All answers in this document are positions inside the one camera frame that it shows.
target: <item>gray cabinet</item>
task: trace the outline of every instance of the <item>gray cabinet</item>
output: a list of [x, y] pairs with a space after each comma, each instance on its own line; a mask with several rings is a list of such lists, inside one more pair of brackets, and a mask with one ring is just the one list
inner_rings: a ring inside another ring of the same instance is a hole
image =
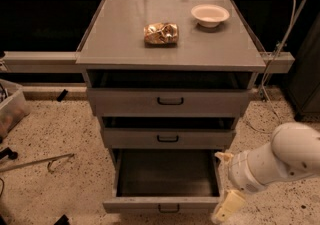
[[[113, 196], [103, 205], [108, 212], [212, 212], [223, 194], [214, 153], [231, 145], [265, 64], [248, 47], [230, 0], [125, 1], [106, 0], [77, 61], [115, 166]], [[171, 3], [174, 10], [163, 13]], [[208, 33], [190, 16], [199, 3], [234, 14]], [[144, 46], [143, 26], [164, 15], [181, 25], [178, 45]]]

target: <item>cable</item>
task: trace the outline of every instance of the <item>cable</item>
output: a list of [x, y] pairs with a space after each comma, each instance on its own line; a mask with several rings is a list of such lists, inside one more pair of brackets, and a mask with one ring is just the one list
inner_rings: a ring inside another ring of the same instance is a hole
[[3, 91], [4, 95], [5, 95], [5, 98], [8, 97], [8, 93], [7, 93], [7, 90], [3, 87], [3, 85], [0, 83], [0, 88], [1, 90]]
[[[293, 24], [294, 24], [294, 15], [295, 15], [295, 10], [296, 10], [296, 0], [293, 0], [293, 5], [292, 5], [292, 12], [291, 12], [291, 18], [290, 18], [290, 23], [289, 23], [289, 26], [288, 26], [288, 29], [287, 29], [287, 32], [286, 32], [286, 35], [290, 34], [291, 30], [292, 30], [292, 27], [293, 27]], [[279, 46], [276, 47], [275, 51], [272, 53], [273, 55], [273, 58], [272, 60], [269, 60], [267, 62], [267, 65], [266, 65], [266, 69], [263, 73], [263, 76], [262, 76], [262, 80], [261, 80], [261, 86], [260, 86], [260, 90], [263, 91], [263, 94], [264, 96], [266, 97], [266, 99], [269, 101], [270, 105], [271, 105], [271, 108], [273, 110], [273, 112], [275, 113], [275, 115], [278, 117], [279, 119], [279, 122], [280, 124], [282, 124], [282, 121], [279, 117], [279, 115], [277, 114], [277, 112], [275, 111], [272, 103], [271, 103], [271, 100], [270, 100], [270, 97], [265, 89], [265, 83], [267, 82], [268, 78], [269, 78], [269, 73], [268, 73], [268, 70], [270, 68], [270, 65], [275, 61], [275, 59], [279, 56], [281, 50], [282, 50], [282, 47], [285, 45], [285, 38], [282, 40], [282, 42], [280, 43]]]
[[2, 182], [2, 188], [1, 188], [1, 191], [0, 191], [0, 198], [1, 198], [2, 193], [4, 191], [4, 180], [0, 178], [0, 181]]
[[259, 132], [259, 133], [272, 134], [272, 132], [266, 132], [266, 131], [263, 131], [263, 130], [261, 130], [261, 129], [255, 128], [255, 127], [251, 124], [251, 122], [249, 121], [249, 119], [248, 119], [248, 117], [247, 117], [246, 114], [243, 116], [243, 121], [245, 122], [245, 124], [246, 124], [247, 126], [249, 126], [251, 129], [253, 129], [253, 130], [255, 130], [255, 131]]

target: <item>black cabinet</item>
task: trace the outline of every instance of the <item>black cabinet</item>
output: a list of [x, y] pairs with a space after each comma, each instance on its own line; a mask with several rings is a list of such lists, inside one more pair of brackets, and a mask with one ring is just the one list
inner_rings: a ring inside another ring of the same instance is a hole
[[296, 120], [320, 115], [320, 13], [285, 78], [286, 92], [297, 109]]

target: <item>terrazzo floor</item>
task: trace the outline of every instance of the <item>terrazzo floor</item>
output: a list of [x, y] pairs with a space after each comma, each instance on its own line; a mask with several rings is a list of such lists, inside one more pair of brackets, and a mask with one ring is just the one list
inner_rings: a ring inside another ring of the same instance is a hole
[[[268, 90], [282, 122], [294, 121], [294, 111], [277, 88]], [[0, 168], [48, 157], [74, 153], [61, 159], [48, 172], [47, 163], [0, 173], [5, 182], [0, 213], [7, 224], [50, 225], [62, 215], [71, 225], [103, 224], [213, 224], [204, 214], [107, 214], [102, 202], [111, 197], [114, 168], [104, 148], [97, 119], [85, 99], [56, 96], [28, 99], [31, 109], [7, 136], [0, 149], [10, 147], [19, 153], [17, 160], [4, 158]], [[271, 132], [279, 123], [268, 103], [253, 92], [246, 119], [252, 126]], [[320, 122], [305, 121], [320, 130]], [[240, 119], [232, 153], [254, 149], [270, 138]], [[219, 171], [223, 177], [224, 167]], [[268, 190], [248, 197], [247, 204], [225, 225], [300, 225], [320, 224], [320, 179], [277, 183]]]

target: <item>open drawer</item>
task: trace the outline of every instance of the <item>open drawer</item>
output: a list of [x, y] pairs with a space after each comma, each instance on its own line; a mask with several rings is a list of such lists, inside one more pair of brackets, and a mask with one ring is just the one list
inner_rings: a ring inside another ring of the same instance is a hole
[[111, 148], [228, 148], [235, 136], [234, 118], [102, 117], [106, 147]]
[[95, 89], [224, 89], [246, 90], [253, 72], [196, 70], [87, 69]]
[[212, 212], [220, 180], [210, 150], [121, 150], [109, 213]]

